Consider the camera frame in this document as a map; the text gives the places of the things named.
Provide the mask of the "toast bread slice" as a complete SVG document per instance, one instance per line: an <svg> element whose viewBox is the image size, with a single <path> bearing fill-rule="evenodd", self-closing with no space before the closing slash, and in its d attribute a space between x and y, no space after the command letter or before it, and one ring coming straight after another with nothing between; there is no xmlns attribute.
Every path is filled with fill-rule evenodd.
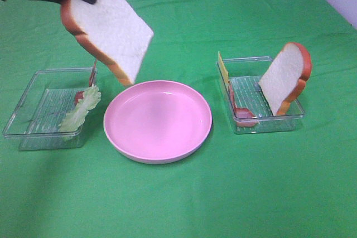
<svg viewBox="0 0 357 238"><path fill-rule="evenodd" d="M63 0L61 20L122 85L135 83L154 33L126 0Z"/></svg>
<svg viewBox="0 0 357 238"><path fill-rule="evenodd" d="M274 116L285 115L306 86L312 72L311 55L297 42L288 42L258 82Z"/></svg>

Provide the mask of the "bacon strip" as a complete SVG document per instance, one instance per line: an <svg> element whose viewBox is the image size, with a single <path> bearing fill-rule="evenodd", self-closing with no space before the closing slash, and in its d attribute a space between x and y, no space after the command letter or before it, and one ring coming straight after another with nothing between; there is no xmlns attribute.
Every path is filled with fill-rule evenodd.
<svg viewBox="0 0 357 238"><path fill-rule="evenodd" d="M234 115L239 119L251 118L250 121L236 122L236 125L238 127L254 127L258 123L256 120L253 120L255 115L248 108L241 108L237 106L235 101L235 93L231 82L228 82L228 93L233 107Z"/></svg>
<svg viewBox="0 0 357 238"><path fill-rule="evenodd" d="M90 78L89 78L89 87L91 87L93 85L96 65L97 65L97 59L94 60L93 67L91 68L91 74L90 74ZM84 98L84 91L78 91L74 97L74 105L77 105L79 103L79 101L83 98Z"/></svg>

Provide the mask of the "green lettuce leaf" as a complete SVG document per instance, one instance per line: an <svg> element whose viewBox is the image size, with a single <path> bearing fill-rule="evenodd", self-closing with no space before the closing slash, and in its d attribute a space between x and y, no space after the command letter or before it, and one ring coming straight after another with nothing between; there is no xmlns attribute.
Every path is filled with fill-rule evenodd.
<svg viewBox="0 0 357 238"><path fill-rule="evenodd" d="M76 94L74 109L66 113L59 124L60 132L69 133L77 131L85 122L85 117L94 109L101 100L98 86L92 85Z"/></svg>

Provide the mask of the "yellow cheese slice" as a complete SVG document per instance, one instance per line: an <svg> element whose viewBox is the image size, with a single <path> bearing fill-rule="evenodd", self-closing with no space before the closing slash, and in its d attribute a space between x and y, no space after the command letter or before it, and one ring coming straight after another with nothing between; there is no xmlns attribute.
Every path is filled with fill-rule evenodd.
<svg viewBox="0 0 357 238"><path fill-rule="evenodd" d="M225 67L220 51L218 51L218 67L220 69L225 87L229 87L229 73Z"/></svg>

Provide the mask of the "left clear plastic tray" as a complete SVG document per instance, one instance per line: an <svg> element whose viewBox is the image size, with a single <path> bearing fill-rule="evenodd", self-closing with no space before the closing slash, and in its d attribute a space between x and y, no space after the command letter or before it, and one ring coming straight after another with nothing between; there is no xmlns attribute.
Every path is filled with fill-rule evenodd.
<svg viewBox="0 0 357 238"><path fill-rule="evenodd" d="M87 125L62 133L59 124L74 109L75 94L89 86L91 68L36 71L4 128L4 137L19 151L82 147Z"/></svg>

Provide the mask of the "clear plastic tray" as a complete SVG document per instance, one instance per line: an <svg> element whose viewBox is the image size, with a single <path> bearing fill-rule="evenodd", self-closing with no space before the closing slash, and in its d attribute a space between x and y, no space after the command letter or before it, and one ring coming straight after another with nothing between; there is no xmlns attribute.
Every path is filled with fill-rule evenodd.
<svg viewBox="0 0 357 238"><path fill-rule="evenodd" d="M4 128L4 137L19 151L82 147L87 125L62 133L59 124L74 109L75 94L89 86L91 68L36 71Z"/></svg>
<svg viewBox="0 0 357 238"><path fill-rule="evenodd" d="M253 120L258 122L254 127L238 127L236 125L236 122L250 121L251 118L239 119L234 115L228 89L224 85L217 61L216 65L218 68L221 92L225 98L230 124L234 133L253 134L287 132L296 130L302 126L301 119L303 118L305 111L298 100L292 102L285 115L274 116L260 86L258 85L260 77L265 73L273 61L271 57L261 56L222 59L229 73L229 82L231 82L233 86L237 106L248 108L255 115Z"/></svg>

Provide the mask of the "pink round plate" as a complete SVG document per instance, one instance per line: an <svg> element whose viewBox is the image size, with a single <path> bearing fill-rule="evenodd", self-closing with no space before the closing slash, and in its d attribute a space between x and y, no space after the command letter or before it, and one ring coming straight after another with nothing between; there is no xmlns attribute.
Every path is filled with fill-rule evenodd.
<svg viewBox="0 0 357 238"><path fill-rule="evenodd" d="M203 144L212 113L195 89L175 81L134 85L108 105L103 127L108 140L124 156L147 164L179 161Z"/></svg>

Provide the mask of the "right clear plastic tray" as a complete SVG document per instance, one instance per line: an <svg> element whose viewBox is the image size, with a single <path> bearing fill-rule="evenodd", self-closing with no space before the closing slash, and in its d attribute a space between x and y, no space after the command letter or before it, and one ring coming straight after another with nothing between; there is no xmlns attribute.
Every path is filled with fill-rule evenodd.
<svg viewBox="0 0 357 238"><path fill-rule="evenodd" d="M236 122L250 121L251 118L239 119L234 115L228 89L224 85L217 61L216 65L218 68L221 92L225 98L230 124L234 133L253 134L287 132L296 130L302 126L301 119L303 118L305 111L298 100L292 102L285 115L274 116L260 86L258 85L260 77L265 73L273 61L271 57L261 56L222 59L229 73L229 82L231 82L233 86L237 106L248 108L255 115L253 120L258 122L254 127L238 127L236 125Z"/></svg>

